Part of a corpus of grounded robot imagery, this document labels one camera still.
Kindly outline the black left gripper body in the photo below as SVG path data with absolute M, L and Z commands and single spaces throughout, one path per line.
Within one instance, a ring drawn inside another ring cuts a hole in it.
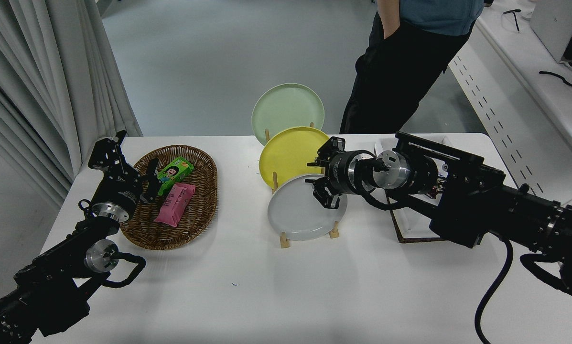
M 118 215 L 133 215 L 142 193 L 141 176 L 104 175 L 93 196 L 93 213 L 113 211 Z

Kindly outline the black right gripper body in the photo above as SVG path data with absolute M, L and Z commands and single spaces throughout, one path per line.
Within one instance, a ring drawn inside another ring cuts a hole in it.
M 329 164 L 329 193 L 331 195 L 340 194 L 360 194 L 353 182 L 353 170 L 356 157 L 361 151 L 336 151 Z

